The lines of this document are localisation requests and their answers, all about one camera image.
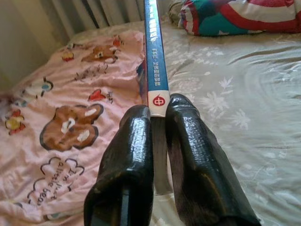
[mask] bedding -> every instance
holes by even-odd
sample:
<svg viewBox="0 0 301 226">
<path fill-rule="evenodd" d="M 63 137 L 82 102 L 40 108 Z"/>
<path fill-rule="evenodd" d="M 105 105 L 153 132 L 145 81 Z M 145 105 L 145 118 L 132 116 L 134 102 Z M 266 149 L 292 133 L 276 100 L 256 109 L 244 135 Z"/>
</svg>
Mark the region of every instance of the bedding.
<svg viewBox="0 0 301 226">
<path fill-rule="evenodd" d="M 186 0 L 181 23 L 188 33 L 217 36 L 301 32 L 299 0 Z"/>
<path fill-rule="evenodd" d="M 14 113 L 12 124 L 19 127 L 13 130 L 13 135 L 9 135 L 11 130 L 4 127 L 0 129 L 1 225 L 83 225 L 83 197 L 95 182 L 102 152 L 117 131 L 117 121 L 125 110 L 130 105 L 142 102 L 138 83 L 134 81 L 137 77 L 136 67 L 143 61 L 144 54 L 141 48 L 137 48 L 138 45 L 131 45 L 135 48 L 128 49 L 130 53 L 135 50 L 135 54 L 132 55 L 134 58 L 127 57 L 126 54 L 120 55 L 125 53 L 125 50 L 117 52 L 116 62 L 109 65 L 106 74 L 102 73 L 108 85 L 103 84 L 101 76 L 97 77 L 95 82 L 87 80 L 95 73 L 85 76 L 84 73 L 77 75 L 76 72 L 84 72 L 91 64 L 81 62 L 81 59 L 90 55 L 94 49 L 85 44 L 98 40 L 105 41 L 106 45 L 113 45 L 115 42 L 121 45 L 120 48 L 125 48 L 126 40 L 130 43 L 131 40 L 136 42 L 133 34 L 141 40 L 143 28 L 143 22 L 135 22 L 78 34 L 69 44 L 69 48 L 74 48 L 73 56 L 68 51 L 65 54 L 66 49 L 57 52 L 49 61 L 55 67 L 53 70 L 44 72 L 46 69 L 42 67 L 28 78 L 28 81 L 32 81 L 35 78 L 43 80 L 43 77 L 46 77 L 46 81 L 43 80 L 46 83 L 43 86 L 45 90 L 43 97 L 33 99 L 27 107 L 16 108 L 20 109 L 20 112 Z M 123 32 L 128 30 L 142 33 L 131 33 L 131 36 L 125 39 Z M 198 108 L 202 120 L 217 136 L 219 144 L 227 154 L 261 224 L 299 225 L 301 35 L 261 33 L 216 38 L 187 36 L 184 30 L 175 29 L 167 20 L 162 21 L 162 33 L 171 93 L 184 94 Z M 62 54 L 68 62 L 62 60 Z M 109 63 L 114 61 L 114 56 L 110 56 Z M 133 64 L 129 67 L 131 72 L 120 70 L 114 73 L 115 65 L 125 66 L 126 61 Z M 69 63 L 74 63 L 76 67 L 68 67 Z M 116 78 L 122 82 L 116 84 Z M 112 89 L 113 104 L 107 102 L 107 95 Z M 89 108 L 97 103 L 88 101 L 89 97 L 98 99 L 98 103 L 104 108 L 97 119 L 101 110 L 96 109 L 95 112 Z M 27 100 L 25 101 L 17 104 L 24 105 L 27 103 Z M 98 129 L 99 135 L 94 143 L 83 149 L 72 147 L 62 152 L 42 147 L 40 133 L 45 125 L 54 119 L 55 108 L 78 104 L 89 108 L 88 114 L 93 112 L 90 116 L 95 117 L 94 123 L 89 124 L 89 121 L 88 126 Z M 79 108 L 72 110 L 81 112 L 82 108 Z M 58 159 L 53 159 L 49 162 L 50 158 L 56 156 L 63 161 L 60 163 Z M 77 163 L 73 160 L 66 161 L 67 158 L 74 159 Z M 76 180 L 71 185 L 74 195 L 64 193 L 63 202 L 52 209 L 43 207 L 44 205 L 39 207 L 37 203 L 27 204 L 26 196 L 33 190 L 33 181 L 43 178 L 43 172 L 48 175 L 56 174 L 56 169 L 52 167 L 55 163 L 57 169 L 63 164 L 64 175 L 59 175 L 61 181 L 64 179 L 62 176 L 67 176 L 68 170 L 71 170 L 70 173 L 76 171 L 73 175 Z M 45 196 L 47 190 L 43 189 L 42 187 L 38 196 L 35 194 L 35 199 L 40 197 L 40 194 L 42 198 Z M 172 193 L 155 193 L 150 225 L 183 225 L 177 216 Z"/>
</svg>

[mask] red logo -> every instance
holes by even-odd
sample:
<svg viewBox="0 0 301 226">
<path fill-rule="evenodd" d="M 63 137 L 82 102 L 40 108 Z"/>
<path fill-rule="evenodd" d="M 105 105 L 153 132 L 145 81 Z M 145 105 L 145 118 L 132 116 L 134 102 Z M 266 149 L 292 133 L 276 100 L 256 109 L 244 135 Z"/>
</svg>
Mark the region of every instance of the red logo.
<svg viewBox="0 0 301 226">
<path fill-rule="evenodd" d="M 165 104 L 165 99 L 163 97 L 160 97 L 160 95 L 158 95 L 152 100 L 152 102 L 155 106 L 162 106 Z"/>
</svg>

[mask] pink blanket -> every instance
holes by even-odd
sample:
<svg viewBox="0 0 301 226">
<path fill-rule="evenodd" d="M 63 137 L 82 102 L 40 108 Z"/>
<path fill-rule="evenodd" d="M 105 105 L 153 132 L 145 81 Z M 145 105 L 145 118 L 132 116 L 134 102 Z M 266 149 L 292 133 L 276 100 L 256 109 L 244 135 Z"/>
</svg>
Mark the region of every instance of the pink blanket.
<svg viewBox="0 0 301 226">
<path fill-rule="evenodd" d="M 125 111 L 142 103 L 143 60 L 142 33 L 97 37 L 57 51 L 15 88 L 20 99 L 0 126 L 0 225 L 83 225 L 101 157 Z"/>
</svg>

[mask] window curtain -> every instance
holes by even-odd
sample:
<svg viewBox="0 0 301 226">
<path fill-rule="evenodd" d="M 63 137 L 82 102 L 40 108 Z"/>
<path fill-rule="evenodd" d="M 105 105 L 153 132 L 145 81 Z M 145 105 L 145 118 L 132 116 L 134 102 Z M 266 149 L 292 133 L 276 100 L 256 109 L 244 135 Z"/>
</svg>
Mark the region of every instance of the window curtain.
<svg viewBox="0 0 301 226">
<path fill-rule="evenodd" d="M 53 26 L 69 39 L 81 31 L 143 20 L 143 0 L 41 0 Z M 159 13 L 170 0 L 157 0 Z"/>
</svg>

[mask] bed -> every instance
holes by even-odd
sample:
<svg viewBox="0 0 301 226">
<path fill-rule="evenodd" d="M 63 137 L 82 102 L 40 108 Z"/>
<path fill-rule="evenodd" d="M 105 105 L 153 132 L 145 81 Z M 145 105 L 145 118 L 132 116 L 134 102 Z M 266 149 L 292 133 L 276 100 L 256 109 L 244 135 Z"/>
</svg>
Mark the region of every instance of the bed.
<svg viewBox="0 0 301 226">
<path fill-rule="evenodd" d="M 162 19 L 161 25 L 170 92 L 184 94 L 198 108 L 201 118 L 217 136 L 227 154 L 261 224 L 299 225 L 301 35 L 261 33 L 196 37 L 177 29 L 167 18 Z M 143 32 L 143 22 L 134 22 L 80 33 L 70 41 L 68 47 L 54 53 L 48 64 L 61 64 L 57 59 L 61 59 L 65 53 L 65 62 L 72 60 L 74 56 L 65 52 L 68 48 L 84 49 L 80 52 L 81 58 L 94 54 L 86 45 L 93 41 L 105 45 L 112 45 L 113 41 L 122 51 L 123 41 L 131 42 L 129 37 L 136 37 L 134 41 L 141 42 Z M 58 74 L 56 78 L 68 92 L 51 87 L 52 81 L 48 81 L 48 76 L 43 74 L 43 68 L 15 88 L 21 89 L 36 77 L 43 79 L 43 85 L 48 85 L 44 87 L 43 102 L 42 98 L 34 97 L 27 107 L 23 106 L 26 103 L 17 103 L 15 111 L 8 118 L 12 121 L 6 128 L 0 129 L 1 137 L 5 138 L 0 140 L 1 225 L 83 225 L 83 197 L 94 183 L 103 149 L 117 131 L 118 122 L 126 109 L 143 102 L 139 97 L 139 81 L 135 80 L 137 74 L 133 71 L 144 55 L 140 54 L 141 49 L 128 51 L 135 56 L 135 67 L 129 68 L 129 73 L 122 78 L 124 80 L 121 79 L 117 84 L 108 77 L 110 66 L 108 71 L 106 66 L 99 66 L 96 71 L 86 71 L 86 74 L 79 74 L 69 66 L 59 66 L 56 70 L 63 69 L 68 73 Z M 117 56 L 118 60 L 131 60 L 126 56 Z M 114 56 L 110 56 L 108 63 L 112 63 L 112 60 Z M 84 72 L 89 67 L 81 66 L 81 69 Z M 100 70 L 103 70 L 100 73 L 106 75 L 105 83 L 92 79 Z M 82 82 L 78 87 L 70 85 L 71 81 L 78 82 L 77 79 L 90 77 L 89 82 Z M 94 104 L 89 102 L 91 100 L 102 102 Z M 117 102 L 117 105 L 114 106 L 111 101 Z M 79 109 L 69 111 L 85 109 L 86 115 L 92 116 L 91 126 L 98 128 L 99 136 L 91 138 L 89 142 L 94 139 L 93 145 L 63 147 L 66 149 L 64 152 L 51 151 L 52 147 L 48 144 L 42 145 L 41 131 L 47 130 L 48 124 L 39 125 L 39 122 L 51 123 L 54 112 L 65 105 Z M 9 126 L 13 127 L 13 120 L 20 126 L 8 129 Z M 22 144 L 11 143 L 13 136 L 18 136 Z M 38 151 L 31 152 L 37 146 Z M 47 176 L 56 176 L 61 182 L 68 181 L 67 176 L 73 178 L 72 183 L 64 184 L 64 199 L 56 199 L 55 196 L 54 203 L 49 198 L 48 206 L 43 205 L 48 197 L 48 188 L 43 184 Z M 53 187 L 51 192 L 57 191 L 59 194 L 60 183 L 55 186 L 57 189 Z M 183 225 L 177 216 L 172 193 L 155 194 L 150 225 Z"/>
</svg>

